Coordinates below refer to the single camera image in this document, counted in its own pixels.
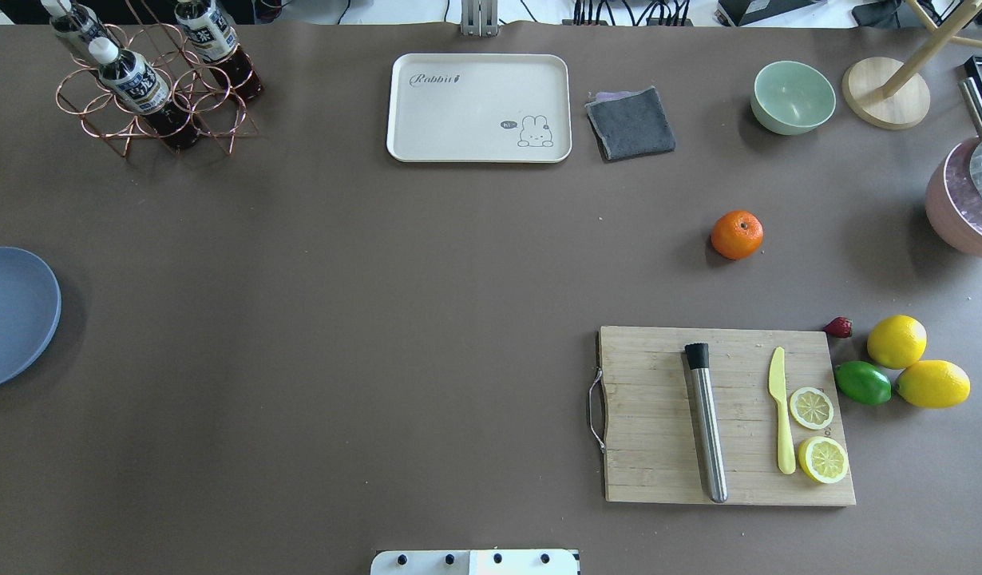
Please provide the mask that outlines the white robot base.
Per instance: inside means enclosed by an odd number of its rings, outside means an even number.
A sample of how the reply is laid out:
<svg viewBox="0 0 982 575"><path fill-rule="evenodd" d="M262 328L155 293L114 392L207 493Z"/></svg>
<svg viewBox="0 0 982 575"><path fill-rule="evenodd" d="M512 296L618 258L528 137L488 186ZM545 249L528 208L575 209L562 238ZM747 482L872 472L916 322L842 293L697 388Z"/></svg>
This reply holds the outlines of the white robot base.
<svg viewBox="0 0 982 575"><path fill-rule="evenodd" d="M370 565L370 574L580 573L579 553L570 549L386 550Z"/></svg>

